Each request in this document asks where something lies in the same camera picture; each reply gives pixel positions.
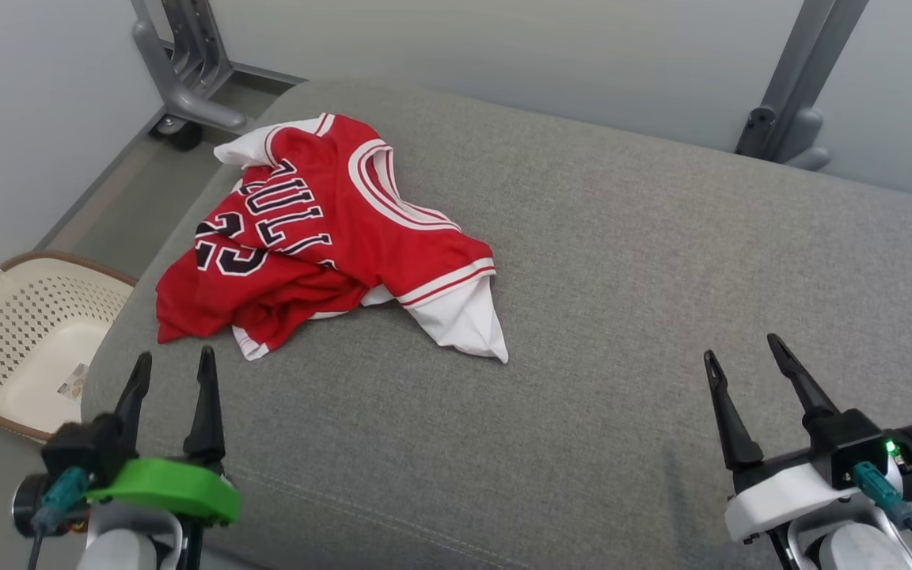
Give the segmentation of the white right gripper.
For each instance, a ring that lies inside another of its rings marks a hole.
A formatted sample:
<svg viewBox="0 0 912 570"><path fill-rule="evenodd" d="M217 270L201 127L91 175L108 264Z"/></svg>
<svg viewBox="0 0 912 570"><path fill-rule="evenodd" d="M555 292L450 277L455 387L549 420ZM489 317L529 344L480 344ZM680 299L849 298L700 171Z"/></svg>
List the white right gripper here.
<svg viewBox="0 0 912 570"><path fill-rule="evenodd" d="M803 408L801 425L807 432L832 432L833 419L840 411L831 398L777 333L768 333L767 342L779 371L792 383ZM725 528L733 542L859 493L855 486L836 489L829 484L811 464L807 448L763 461L761 447L746 429L728 392L727 376L712 350L705 353L705 371L721 453L735 490L724 513Z"/></svg>

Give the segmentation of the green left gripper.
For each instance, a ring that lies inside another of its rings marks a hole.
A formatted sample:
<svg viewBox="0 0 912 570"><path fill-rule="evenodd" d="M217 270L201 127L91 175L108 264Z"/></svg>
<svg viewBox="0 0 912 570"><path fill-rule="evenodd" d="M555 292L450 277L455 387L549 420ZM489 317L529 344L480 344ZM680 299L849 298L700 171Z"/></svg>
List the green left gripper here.
<svg viewBox="0 0 912 570"><path fill-rule="evenodd" d="M150 389L152 355L139 355L115 407L120 423L119 445L138 457L137 440L142 403ZM91 502L117 500L140 507L163 510L173 515L202 520L206 526L231 526L241 519L242 498L221 473L226 455L223 412L219 394L216 355L213 347L200 351L198 401L191 430L182 443L187 462L168 458L135 458L117 473L111 484L90 489L84 498Z"/></svg>

